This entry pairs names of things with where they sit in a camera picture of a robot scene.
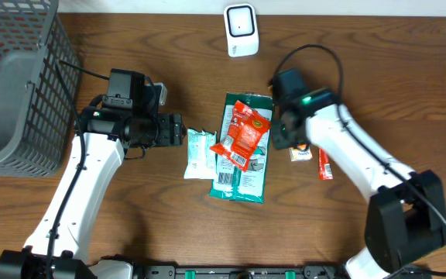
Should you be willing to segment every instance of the red stick packet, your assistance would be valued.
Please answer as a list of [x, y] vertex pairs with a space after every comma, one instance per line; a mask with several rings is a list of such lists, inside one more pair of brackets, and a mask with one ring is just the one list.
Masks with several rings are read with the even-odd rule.
[[333, 179], [333, 174], [330, 168], [330, 160], [328, 155], [321, 148], [319, 149], [319, 179], [320, 180], [331, 180]]
[[249, 159], [271, 123], [240, 101], [235, 103], [232, 112], [227, 136], [210, 149], [230, 160], [240, 170], [247, 171]]

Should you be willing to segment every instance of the wood grain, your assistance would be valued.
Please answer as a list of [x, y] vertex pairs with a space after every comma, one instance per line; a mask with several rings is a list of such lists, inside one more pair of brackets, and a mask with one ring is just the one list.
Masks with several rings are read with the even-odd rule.
[[[226, 92], [269, 94], [289, 51], [323, 43], [342, 58], [345, 102], [359, 124], [401, 161], [435, 171], [446, 197], [446, 19], [260, 16], [259, 52], [232, 59], [219, 15], [60, 17], [88, 70], [108, 75], [117, 67], [162, 81], [169, 92], [162, 110], [207, 130], [219, 130]], [[287, 66], [299, 67], [312, 87], [336, 86], [335, 65], [317, 50]], [[84, 76], [78, 108], [106, 88]], [[334, 180], [319, 181], [315, 159], [291, 163], [286, 151], [269, 158], [264, 205], [209, 198], [209, 181], [184, 180], [186, 146], [124, 162], [98, 215], [91, 262], [122, 253], [145, 263], [292, 265], [356, 254], [367, 206], [347, 177], [334, 165]], [[0, 253], [21, 248], [62, 173], [0, 177]], [[445, 270], [446, 247], [421, 263]]]

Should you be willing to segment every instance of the teal package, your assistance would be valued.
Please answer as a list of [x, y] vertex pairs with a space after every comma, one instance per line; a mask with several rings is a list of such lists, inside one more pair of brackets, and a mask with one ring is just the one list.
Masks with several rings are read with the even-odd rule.
[[[225, 100], [225, 109], [223, 110], [223, 120], [221, 121], [220, 141], [228, 133], [228, 127], [232, 120], [232, 109], [237, 101], [245, 103], [267, 119], [271, 119], [273, 116], [273, 100], [271, 97], [228, 93]], [[250, 158], [249, 169], [246, 172], [239, 170], [232, 162], [218, 155], [216, 158], [218, 179], [213, 180], [209, 195], [213, 198], [232, 201], [263, 203], [269, 141], [270, 131], [264, 134], [259, 141], [256, 151]]]

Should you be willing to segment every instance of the basket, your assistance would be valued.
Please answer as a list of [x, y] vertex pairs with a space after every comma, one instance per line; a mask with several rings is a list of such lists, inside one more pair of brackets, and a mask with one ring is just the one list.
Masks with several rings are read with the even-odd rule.
[[[63, 160], [71, 113], [54, 64], [79, 60], [57, 6], [49, 0], [0, 0], [2, 176], [50, 175]], [[80, 73], [60, 69], [74, 98]]]

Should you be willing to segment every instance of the wooden surface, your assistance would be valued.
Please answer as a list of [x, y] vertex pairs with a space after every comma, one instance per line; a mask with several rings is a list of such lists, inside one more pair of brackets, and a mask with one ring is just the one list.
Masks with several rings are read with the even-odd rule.
[[[60, 15], [84, 66], [140, 71], [168, 88], [164, 112], [186, 126], [219, 130], [226, 92], [269, 94], [283, 56], [305, 43], [338, 52], [345, 102], [359, 124], [401, 161], [435, 171], [446, 194], [446, 19], [260, 16], [259, 52], [227, 55], [219, 15]], [[336, 86], [330, 57], [295, 56], [311, 87]], [[105, 93], [84, 76], [77, 106]], [[342, 262], [363, 248], [367, 205], [333, 165], [319, 181], [317, 154], [291, 163], [271, 150], [264, 205], [209, 198], [210, 181], [184, 180], [184, 147], [149, 150], [113, 177], [92, 235], [91, 262], [122, 253], [179, 265], [293, 265]], [[19, 250], [53, 197], [62, 171], [44, 179], [0, 177], [0, 253]], [[422, 259], [446, 270], [446, 248]]]

